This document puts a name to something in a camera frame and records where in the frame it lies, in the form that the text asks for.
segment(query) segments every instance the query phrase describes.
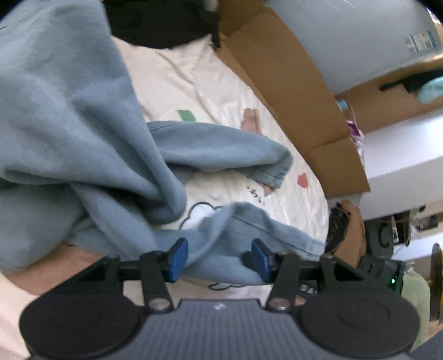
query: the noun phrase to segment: metal rivet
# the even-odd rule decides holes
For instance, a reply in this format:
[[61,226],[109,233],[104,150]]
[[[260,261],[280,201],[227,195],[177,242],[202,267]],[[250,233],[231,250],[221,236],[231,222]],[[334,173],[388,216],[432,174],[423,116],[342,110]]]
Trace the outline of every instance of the metal rivet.
[[276,297],[269,302],[269,306],[273,310],[284,311],[291,306],[291,303],[282,297]]
[[151,309],[164,311],[171,306],[171,302],[163,297],[156,297],[155,299],[149,300],[148,305]]

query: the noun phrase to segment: red cartoon shape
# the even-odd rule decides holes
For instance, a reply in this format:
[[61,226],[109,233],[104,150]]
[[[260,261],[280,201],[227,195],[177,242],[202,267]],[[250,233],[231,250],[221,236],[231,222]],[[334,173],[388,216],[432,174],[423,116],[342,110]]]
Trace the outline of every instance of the red cartoon shape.
[[297,180],[297,184],[301,186],[303,189],[307,189],[309,184],[307,182],[307,176],[304,172],[303,174],[299,175],[299,179]]

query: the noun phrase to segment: fabric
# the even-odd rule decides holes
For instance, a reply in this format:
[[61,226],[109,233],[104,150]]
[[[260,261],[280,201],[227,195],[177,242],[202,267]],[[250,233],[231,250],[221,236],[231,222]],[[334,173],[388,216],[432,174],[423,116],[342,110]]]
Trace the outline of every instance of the fabric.
[[443,76],[424,84],[417,92],[417,99],[422,104],[429,104],[443,95]]
[[323,243],[249,203],[195,230],[165,230],[186,209],[195,171],[238,172],[281,186],[291,153],[257,134],[205,123],[146,125],[101,5],[27,0],[0,23],[0,269],[27,266],[68,237],[138,258],[189,240],[187,273],[261,284],[239,256],[262,238],[316,259]]
[[420,318],[420,329],[417,338],[412,345],[412,351],[423,344],[427,339],[431,290],[429,289],[426,280],[423,279],[420,274],[416,273],[414,270],[409,270],[403,276],[401,296],[414,306]]
[[105,0],[112,34],[134,45],[155,49],[174,47],[212,35],[220,47],[220,16],[192,0]]
[[186,120],[226,125],[285,146],[293,164],[279,189],[232,170],[196,173],[186,183],[185,213],[162,228],[187,227],[232,202],[248,202],[280,223],[325,242],[329,210],[319,180],[254,92],[216,55],[210,37],[174,49],[149,49],[114,38],[146,121]]

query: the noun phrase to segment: teal cloth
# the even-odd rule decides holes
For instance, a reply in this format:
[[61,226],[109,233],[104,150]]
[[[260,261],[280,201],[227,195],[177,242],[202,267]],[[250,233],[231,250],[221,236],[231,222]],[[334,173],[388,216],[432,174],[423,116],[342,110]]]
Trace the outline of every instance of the teal cloth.
[[417,93],[417,99],[422,104],[429,104],[443,95],[443,76],[424,84]]

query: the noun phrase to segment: white appliance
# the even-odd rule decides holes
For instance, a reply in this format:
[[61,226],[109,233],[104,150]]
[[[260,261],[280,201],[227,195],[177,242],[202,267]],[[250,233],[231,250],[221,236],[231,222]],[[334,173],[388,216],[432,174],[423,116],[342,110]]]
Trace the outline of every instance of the white appliance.
[[442,49],[429,12],[416,0],[265,1],[299,39],[334,94]]

